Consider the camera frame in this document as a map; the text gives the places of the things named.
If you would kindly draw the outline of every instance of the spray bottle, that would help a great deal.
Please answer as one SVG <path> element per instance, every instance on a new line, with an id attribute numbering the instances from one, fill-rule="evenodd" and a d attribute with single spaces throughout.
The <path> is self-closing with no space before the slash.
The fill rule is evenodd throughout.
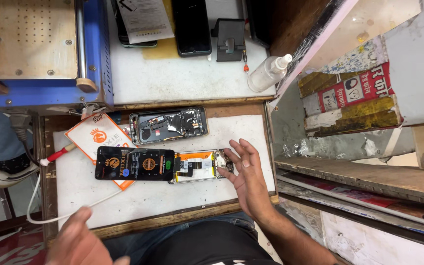
<path id="1" fill-rule="evenodd" d="M 291 61 L 290 54 L 268 57 L 248 77 L 248 87 L 256 93 L 265 91 L 286 76 L 287 65 Z"/>

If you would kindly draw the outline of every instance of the red tool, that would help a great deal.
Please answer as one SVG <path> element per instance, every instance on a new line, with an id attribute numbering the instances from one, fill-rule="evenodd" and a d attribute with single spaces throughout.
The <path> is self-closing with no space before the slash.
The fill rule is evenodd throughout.
<path id="1" fill-rule="evenodd" d="M 74 143 L 71 143 L 71 144 L 63 147 L 62 150 L 51 154 L 48 158 L 41 159 L 39 164 L 41 166 L 47 166 L 50 162 L 52 162 L 52 161 L 56 160 L 57 158 L 59 158 L 60 156 L 62 156 L 62 154 L 68 153 L 69 151 L 71 151 L 75 148 L 76 148 L 76 145 L 74 145 Z"/>

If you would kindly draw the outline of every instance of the smartphone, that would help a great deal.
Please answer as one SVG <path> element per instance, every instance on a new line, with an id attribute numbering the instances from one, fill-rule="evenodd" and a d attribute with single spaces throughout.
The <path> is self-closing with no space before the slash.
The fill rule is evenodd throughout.
<path id="1" fill-rule="evenodd" d="M 223 178 L 233 172 L 223 149 L 174 153 L 167 149 L 101 146 L 94 176 L 98 180 L 167 181 L 180 184 Z"/>
<path id="2" fill-rule="evenodd" d="M 201 106 L 134 113 L 129 116 L 132 143 L 142 145 L 209 134 Z"/>
<path id="3" fill-rule="evenodd" d="M 154 48 L 156 45 L 158 45 L 156 40 L 131 44 L 129 41 L 129 36 L 127 35 L 127 29 L 125 28 L 125 24 L 122 20 L 121 11 L 119 9 L 119 5 L 117 4 L 117 0 L 111 0 L 111 4 L 112 9 L 114 10 L 115 22 L 117 24 L 117 34 L 122 46 L 126 48 Z"/>
<path id="4" fill-rule="evenodd" d="M 274 2 L 274 0 L 246 0 L 251 38 L 265 48 L 269 48 L 271 44 L 269 29 L 271 28 Z"/>
<path id="5" fill-rule="evenodd" d="M 94 176 L 98 180 L 170 181 L 174 155 L 166 149 L 101 146 Z"/>
<path id="6" fill-rule="evenodd" d="M 205 0 L 172 0 L 176 45 L 180 57 L 212 53 Z"/>

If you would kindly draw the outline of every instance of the metal plate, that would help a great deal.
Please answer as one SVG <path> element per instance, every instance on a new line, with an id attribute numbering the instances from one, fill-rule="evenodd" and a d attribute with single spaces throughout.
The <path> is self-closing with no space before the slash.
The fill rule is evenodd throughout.
<path id="1" fill-rule="evenodd" d="M 73 0 L 0 0 L 0 80 L 78 75 Z"/>

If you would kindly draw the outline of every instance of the white wall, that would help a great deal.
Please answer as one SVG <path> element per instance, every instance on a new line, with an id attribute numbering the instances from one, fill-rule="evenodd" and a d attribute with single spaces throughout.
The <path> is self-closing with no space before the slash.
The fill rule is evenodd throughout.
<path id="1" fill-rule="evenodd" d="M 424 123 L 424 0 L 422 12 L 384 35 L 390 78 L 404 124 Z"/>

